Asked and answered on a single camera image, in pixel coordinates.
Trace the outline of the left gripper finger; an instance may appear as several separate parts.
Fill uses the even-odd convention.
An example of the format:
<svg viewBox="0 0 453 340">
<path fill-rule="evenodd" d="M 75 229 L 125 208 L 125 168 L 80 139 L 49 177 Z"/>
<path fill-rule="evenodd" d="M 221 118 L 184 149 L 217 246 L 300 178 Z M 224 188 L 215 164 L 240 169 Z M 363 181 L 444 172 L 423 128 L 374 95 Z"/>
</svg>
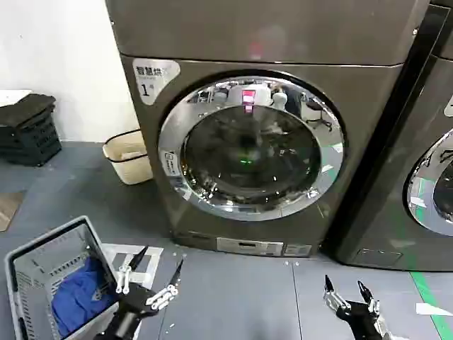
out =
<svg viewBox="0 0 453 340">
<path fill-rule="evenodd" d="M 180 285 L 180 275 L 183 263 L 184 260 L 182 259 L 170 279 L 169 284 L 146 300 L 147 307 L 150 307 L 152 310 L 162 310 L 178 295 L 178 286 Z"/>
<path fill-rule="evenodd" d="M 135 271 L 138 265 L 144 258 L 148 247 L 145 246 L 139 253 L 135 254 L 129 263 L 123 264 L 119 267 L 116 293 L 127 295 L 130 292 L 130 276 Z"/>
</svg>

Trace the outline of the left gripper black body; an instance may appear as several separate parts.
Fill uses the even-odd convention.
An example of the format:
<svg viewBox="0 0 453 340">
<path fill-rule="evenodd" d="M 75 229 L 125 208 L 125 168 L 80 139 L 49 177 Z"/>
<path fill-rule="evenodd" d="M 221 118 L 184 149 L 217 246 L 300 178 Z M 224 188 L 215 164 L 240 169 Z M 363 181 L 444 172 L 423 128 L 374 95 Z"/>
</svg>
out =
<svg viewBox="0 0 453 340">
<path fill-rule="evenodd" d="M 133 339 L 143 319 L 157 315 L 146 305 L 148 298 L 156 293 L 138 283 L 130 283 L 128 294 L 119 295 L 118 309 L 114 312 L 113 318 L 107 328 L 101 332 L 102 339 Z"/>
</svg>

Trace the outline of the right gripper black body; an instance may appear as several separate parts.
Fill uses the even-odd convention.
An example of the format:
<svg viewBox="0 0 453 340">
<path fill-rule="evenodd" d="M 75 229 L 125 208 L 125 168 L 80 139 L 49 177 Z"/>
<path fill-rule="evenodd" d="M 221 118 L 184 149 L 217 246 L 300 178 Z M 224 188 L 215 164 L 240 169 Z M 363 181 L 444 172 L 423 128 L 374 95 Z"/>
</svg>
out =
<svg viewBox="0 0 453 340">
<path fill-rule="evenodd" d="M 366 304 L 348 301 L 350 308 L 339 307 L 336 317 L 347 322 L 355 340 L 382 340 L 384 337 L 377 331 L 376 319 L 370 314 Z"/>
</svg>

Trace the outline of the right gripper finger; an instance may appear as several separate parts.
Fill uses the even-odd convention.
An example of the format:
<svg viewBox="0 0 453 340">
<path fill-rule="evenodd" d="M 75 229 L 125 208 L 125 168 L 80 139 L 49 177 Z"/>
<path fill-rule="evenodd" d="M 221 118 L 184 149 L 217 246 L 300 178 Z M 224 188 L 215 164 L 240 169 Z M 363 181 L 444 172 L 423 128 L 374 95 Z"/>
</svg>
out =
<svg viewBox="0 0 453 340">
<path fill-rule="evenodd" d="M 374 296 L 369 288 L 367 288 L 362 281 L 357 282 L 359 289 L 360 289 L 360 294 L 363 298 L 363 300 L 367 304 L 367 309 L 372 315 L 377 315 L 379 314 L 379 309 L 380 309 L 380 301 L 375 300 Z"/>
<path fill-rule="evenodd" d="M 334 312 L 337 312 L 338 310 L 342 310 L 343 312 L 350 311 L 350 304 L 335 291 L 328 275 L 325 275 L 323 300 Z"/>
</svg>

